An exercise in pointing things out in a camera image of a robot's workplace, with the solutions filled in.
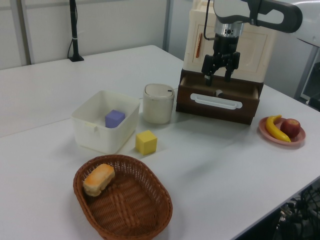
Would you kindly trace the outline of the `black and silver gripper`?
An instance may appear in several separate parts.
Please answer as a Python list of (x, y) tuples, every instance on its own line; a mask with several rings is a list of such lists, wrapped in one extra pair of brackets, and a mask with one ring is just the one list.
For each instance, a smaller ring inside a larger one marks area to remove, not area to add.
[(237, 52), (239, 37), (243, 32), (244, 23), (215, 23), (215, 40), (213, 55), (206, 54), (201, 72), (204, 74), (205, 84), (212, 85), (214, 73), (220, 68), (225, 68), (224, 80), (231, 81), (233, 71), (238, 69), (240, 53)]

